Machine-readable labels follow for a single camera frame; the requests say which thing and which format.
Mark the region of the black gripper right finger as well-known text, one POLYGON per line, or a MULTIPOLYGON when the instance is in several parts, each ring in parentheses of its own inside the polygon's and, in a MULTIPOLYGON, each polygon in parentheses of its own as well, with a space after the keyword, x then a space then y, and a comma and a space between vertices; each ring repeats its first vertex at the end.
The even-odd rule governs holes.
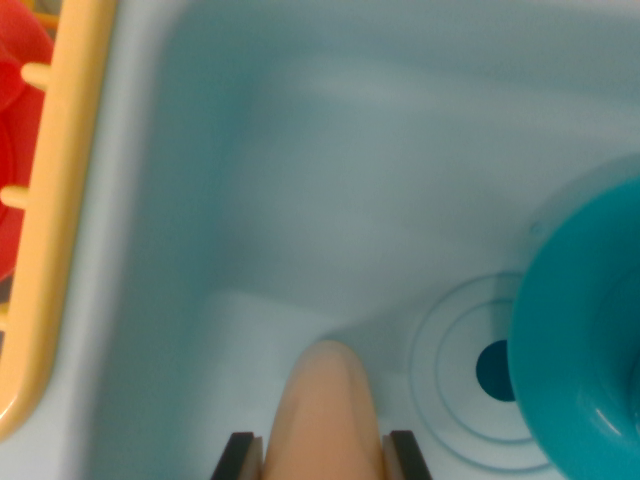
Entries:
POLYGON ((382 439, 387 480, 432 480, 422 451, 410 430, 394 430, 382 439))

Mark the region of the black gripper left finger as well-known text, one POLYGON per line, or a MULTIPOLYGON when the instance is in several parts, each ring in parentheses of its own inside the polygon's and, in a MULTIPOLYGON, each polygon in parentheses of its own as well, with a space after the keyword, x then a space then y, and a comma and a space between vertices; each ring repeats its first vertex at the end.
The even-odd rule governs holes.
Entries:
POLYGON ((252 432, 230 435, 211 480, 259 480, 263 472, 263 439, 252 432))

